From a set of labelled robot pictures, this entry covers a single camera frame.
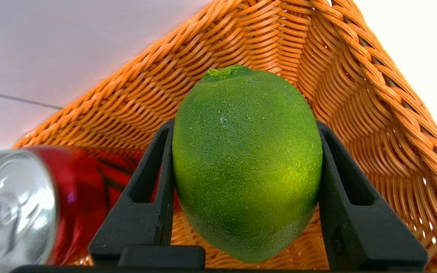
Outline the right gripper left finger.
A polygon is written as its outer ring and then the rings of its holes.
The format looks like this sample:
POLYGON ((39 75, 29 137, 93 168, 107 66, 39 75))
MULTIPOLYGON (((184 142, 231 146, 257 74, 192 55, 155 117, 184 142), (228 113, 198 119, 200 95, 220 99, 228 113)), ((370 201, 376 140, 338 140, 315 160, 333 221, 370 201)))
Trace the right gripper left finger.
POLYGON ((115 266, 124 249, 170 245, 174 211, 174 121, 154 135, 128 185, 90 242, 96 266, 115 266))

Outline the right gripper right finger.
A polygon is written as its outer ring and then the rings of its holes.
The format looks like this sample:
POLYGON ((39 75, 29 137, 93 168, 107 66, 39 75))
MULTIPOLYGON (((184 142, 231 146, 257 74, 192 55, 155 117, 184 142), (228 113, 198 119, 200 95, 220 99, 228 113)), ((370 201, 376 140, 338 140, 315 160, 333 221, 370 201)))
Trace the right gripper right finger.
POLYGON ((323 148, 319 215, 332 271, 423 271, 428 254, 366 178, 335 133, 323 148))

